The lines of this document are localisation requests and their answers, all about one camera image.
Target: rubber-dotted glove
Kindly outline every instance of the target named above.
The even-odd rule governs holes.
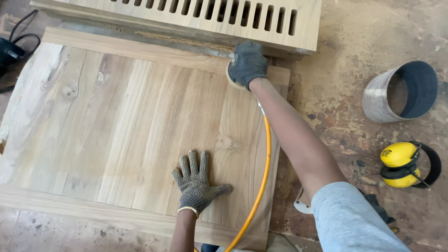
[[[255,78],[266,78],[267,59],[262,54],[262,46],[250,41],[235,47],[235,58],[228,65],[230,79],[239,86],[249,89]]]
[[[203,151],[201,153],[201,164],[198,168],[196,161],[196,152],[191,150],[188,152],[190,157],[190,165],[188,165],[187,157],[181,156],[179,161],[181,163],[182,174],[179,168],[171,171],[177,186],[182,192],[181,207],[183,209],[191,209],[196,213],[196,219],[199,214],[221,194],[228,193],[232,190],[229,184],[218,187],[211,187],[208,184],[208,153]]]

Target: glove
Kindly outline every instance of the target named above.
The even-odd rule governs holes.
[[[228,65],[230,79],[239,86],[249,89],[255,78],[266,78],[267,59],[262,54],[262,46],[248,41],[235,47],[235,58]]]
[[[232,190],[229,184],[222,186],[211,187],[208,184],[208,153],[203,151],[201,153],[201,164],[198,168],[198,162],[196,161],[196,152],[191,150],[188,152],[190,157],[190,165],[188,165],[187,157],[181,156],[179,161],[181,163],[182,174],[179,168],[175,168],[171,171],[177,186],[182,192],[181,207],[179,211],[183,209],[191,209],[196,213],[196,219],[199,214],[221,194],[228,193]]]

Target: slotted wooden panel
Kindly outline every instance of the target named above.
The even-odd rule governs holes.
[[[227,62],[47,28],[22,80],[25,91],[0,159],[0,181],[49,193],[36,197],[62,209],[78,202],[86,208],[117,211],[113,216],[122,208],[143,210],[151,213],[148,218],[154,225],[165,225],[159,231],[144,230],[170,236],[181,196],[170,170],[190,149],[208,150],[211,184],[230,183],[234,190],[201,214],[196,240],[226,246],[249,214],[266,153],[261,111],[250,92],[227,86]],[[269,67],[268,77],[285,96],[289,70]],[[240,248],[265,248],[278,153],[274,138],[266,191],[249,229],[250,239]],[[36,204],[31,206],[40,209]],[[76,216],[68,209],[57,212]],[[132,219],[125,222],[131,228],[136,225]]]
[[[192,40],[316,51],[322,0],[33,0],[39,9]]]

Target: vertical slot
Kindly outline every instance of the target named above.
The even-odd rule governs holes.
[[[218,18],[217,18],[218,22],[224,21],[224,14],[225,14],[226,6],[227,6],[227,0],[221,0],[220,9],[219,9]]]
[[[197,0],[196,6],[194,7],[193,17],[199,17],[201,15],[202,4],[204,0]]]
[[[215,0],[208,1],[207,13],[205,13],[205,19],[210,20],[213,15],[213,8],[215,7]]]
[[[249,11],[250,11],[250,2],[246,1],[246,2],[244,2],[243,15],[241,17],[241,26],[243,26],[243,27],[247,26],[247,19],[249,18]]]
[[[261,8],[263,5],[261,3],[257,3],[255,6],[255,15],[254,15],[254,23],[252,28],[258,29],[258,25],[260,24],[260,16],[261,16]]]
[[[163,11],[165,9],[165,5],[167,4],[167,0],[160,0],[158,10]]]
[[[233,0],[232,8],[230,9],[230,18],[228,19],[228,23],[231,25],[234,25],[235,21],[237,20],[237,12],[239,4],[240,2],[238,0]]]
[[[147,9],[151,9],[153,5],[154,5],[154,0],[148,0],[146,2],[146,8]]]
[[[272,14],[273,13],[274,13],[274,6],[269,5],[267,7],[266,23],[264,24],[264,30],[267,30],[267,31],[271,30]]]
[[[288,34],[294,36],[296,33],[296,19],[297,19],[297,10],[293,9],[291,11],[291,19],[289,20],[289,30]]]
[[[182,15],[187,15],[188,14],[188,9],[190,9],[190,4],[191,4],[191,0],[185,0],[184,1],[184,7],[182,7]]]
[[[169,8],[169,12],[176,13],[178,4],[179,4],[179,0],[172,0],[171,7]]]
[[[283,32],[284,7],[280,8],[279,21],[277,23],[277,33]]]

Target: concrete floor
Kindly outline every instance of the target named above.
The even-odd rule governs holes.
[[[6,37],[13,23],[30,11],[28,2],[0,1],[0,35]],[[433,147],[442,164],[447,163],[446,13],[448,3],[443,0],[323,0],[317,53],[296,62],[272,60],[292,69],[289,103],[331,149],[350,182],[377,195],[389,215],[397,219],[398,237],[415,252],[448,250],[444,221],[448,217],[447,172],[442,172],[430,190],[388,187],[379,176],[379,153],[390,143],[417,140]],[[57,26],[60,21],[39,14],[27,31],[41,35],[47,24]],[[367,83],[379,73],[413,60],[428,62],[438,74],[440,89],[434,108],[407,122],[371,122],[362,111]],[[0,79],[0,87],[14,83],[20,69],[21,64]],[[8,95],[0,96],[0,109],[7,100]],[[418,165],[426,175],[424,156]],[[299,189],[300,182],[281,153],[270,230],[290,236],[299,251],[319,251],[314,218],[292,205]],[[170,242],[20,209],[0,211],[0,231],[1,251],[164,251]]]

